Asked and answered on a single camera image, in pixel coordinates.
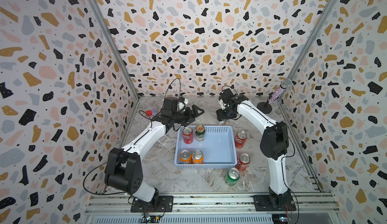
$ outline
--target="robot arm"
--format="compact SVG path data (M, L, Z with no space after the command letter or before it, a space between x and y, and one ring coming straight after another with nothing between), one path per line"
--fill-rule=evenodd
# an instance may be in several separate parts
M270 201L274 208L278 208L291 198L286 181L285 161L289 146L286 124L276 122L258 110L244 95L233 94L230 88L220 93L219 103L222 109L216 111L218 122L221 124L233 119L237 113L247 118L262 134L260 149L267 157L270 171Z
M105 169L105 184L130 193L146 202L149 207L157 206L158 190L143 181L141 157L144 157L153 144L175 123L186 127L204 113L196 105L192 105L192 109L186 107L187 103L183 97L166 97L160 112L151 119L151 123L140 135L121 149L113 148L109 152L109 162Z

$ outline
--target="mounting plate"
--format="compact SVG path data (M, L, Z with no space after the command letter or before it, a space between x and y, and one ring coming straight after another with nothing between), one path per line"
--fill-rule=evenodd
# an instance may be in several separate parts
M254 200L254 206L255 206L255 211L286 211L286 206L288 206L288 211L296 210L296 205L291 203L293 200L289 199L287 200L281 208L274 209L270 206L270 199L269 195L253 195L253 200Z
M164 212L164 207L165 207L165 212L172 212L172 206L173 206L173 196L172 195L160 195L159 196L159 204L156 210L152 212ZM142 205L142 202L137 199L133 200L133 205L130 209L130 212L141 212L143 213L143 207L145 211L148 211L148 208L146 205Z

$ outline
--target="blue plastic basket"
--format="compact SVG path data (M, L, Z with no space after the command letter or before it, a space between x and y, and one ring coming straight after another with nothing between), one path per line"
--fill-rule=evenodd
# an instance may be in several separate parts
M196 126L193 130L193 142L186 144L183 140L183 127L177 133L175 164L180 168L228 169L237 164L234 133L231 126L204 126L206 138L198 142L195 139ZM181 151L193 153L196 149L203 152L203 164L182 164L179 158Z

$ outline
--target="patterned wall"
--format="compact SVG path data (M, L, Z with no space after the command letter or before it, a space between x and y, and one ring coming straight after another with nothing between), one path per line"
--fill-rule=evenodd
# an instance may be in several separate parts
M85 0L0 0L0 23L0 222L80 223L83 176L132 113L127 83Z
M386 223L387 0L339 0L283 97L347 223Z
M268 95L328 0L97 0L140 95Z

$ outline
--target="wire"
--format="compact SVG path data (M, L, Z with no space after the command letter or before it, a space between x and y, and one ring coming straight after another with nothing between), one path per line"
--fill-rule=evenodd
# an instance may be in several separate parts
M126 193L126 192L116 192L116 193L109 193L109 194L99 194L99 193L93 193L93 192L89 191L88 189L86 189L86 187L85 187L85 181L86 181L86 178L89 176L89 174L90 174L91 172L93 172L94 170L96 170L97 168L101 167L102 165L109 163L109 162L112 161L112 160L114 160L114 159L110 159L109 161L106 161L106 162L104 162L104 163L98 165L97 167L95 167L94 169L92 169L89 173L87 173L87 175L86 175L85 178L83 179L83 188L85 189L86 192L88 192L88 193L90 193L90 194L93 194L93 195L115 195L115 194Z
M156 207L152 208L151 210L147 210L146 212L154 212L155 210L157 210L157 208L159 208L158 204Z
M227 87L230 87L231 89L233 89L236 92L237 95L239 95L238 91L236 91L236 89L234 87L231 87L231 86L227 86Z
M291 219L293 219L293 211L291 210L291 208L289 206L286 205L285 207L286 207L286 212L288 212L288 208L289 208L289 210L291 212Z
M177 132L177 131L180 129L180 127L181 127L181 125L179 126L178 129L175 130L175 125L173 125L173 130L174 130L175 132Z
M245 104L246 106L250 107L250 108L253 109L254 111L258 112L259 115L261 115L266 121L268 121L269 123L275 125L274 123L270 122L270 121L269 121L264 115L262 115L259 111L257 111L256 109L254 109L252 106L250 106L250 105L248 105L248 104L246 104L246 103L244 103L244 102L241 102L241 104Z
M148 130L144 135L142 135L138 140L136 140L136 142L134 142L133 145L135 145L140 139L142 139L143 136L145 136L148 132L149 132L149 130ZM90 193L90 194L93 194L93 195L115 195L115 194L126 193L126 192L123 192L123 191L122 191L122 192L116 192L116 193L109 193L109 194L93 193L93 192L89 191L88 189L86 189L86 187L85 187L85 181L86 181L86 178L89 176L89 174L90 174L91 172L93 172L93 171L96 170L97 168L99 168L99 167L101 167L102 165L107 164L107 163L109 163L110 161L113 161L113 160L115 160L115 159L110 159L110 160L108 160L108 161L106 161L106 162L104 162L104 163L98 165L98 166L95 167L94 169L90 170L89 173L87 173L87 175L86 175L85 178L83 179L83 183L82 183L83 188L84 188L84 190L85 190L86 192L88 192L88 193Z
M236 118L236 119L231 118L231 120L236 121L236 120L238 120L239 118L241 118L241 116L242 116L242 114L239 114L239 117L238 117L238 118Z
M141 206L143 207L143 212L144 212L144 219L145 219L145 223L148 223L148 220L147 218L145 217L145 209L144 209L144 205L143 203L141 202Z
M133 195L130 195L129 198L128 198L128 203L131 204L131 205L133 205L133 202L130 203L129 200L130 200L130 198L132 198L132 197L133 197Z
M141 112L145 113L149 118L147 118L146 116L142 115ZM146 113L145 111L143 111L143 110L138 111L138 113L139 113L141 116L143 116L143 117L145 117L146 119L149 119L149 120L151 121L151 128L152 128L152 118L151 118L151 116L150 116L148 113Z
M163 212L162 216L160 217L160 219L161 219L164 216L164 214L165 214L165 205L163 203L161 203L161 202L160 202L160 204L162 204L164 206L164 212Z
M289 138L289 136L288 136L286 133L284 133L284 134L288 137L288 139L290 140L291 144L293 145L293 154L292 154L291 156L284 156L284 157L281 158L281 161L280 161L280 162L281 162L281 169L282 169L282 178L283 178L283 180L284 180L285 186L290 190L291 193L293 193L294 197L296 198L298 215L297 215L297 221L296 221L294 224L297 224L298 219L300 218L300 206L298 205L298 200L297 200L296 194L294 194L294 192L288 187L288 185L287 185L286 182L285 182L284 166L283 166L283 164L282 164L282 160L283 160L284 158L290 158L290 157L293 157L294 154L296 154L296 147L295 147L295 145L293 144L293 141Z
M180 100L181 81L180 81L179 78L175 78L175 79L171 82L171 84L168 85L168 88L167 88L167 90L165 91L164 100L162 101L162 107L161 107L161 108L164 108L165 97L167 96L167 92L168 92L168 90L169 90L169 87L172 88L171 85L172 85L172 83L173 83L175 80L179 80L179 83L180 83L180 87L179 87L179 100Z

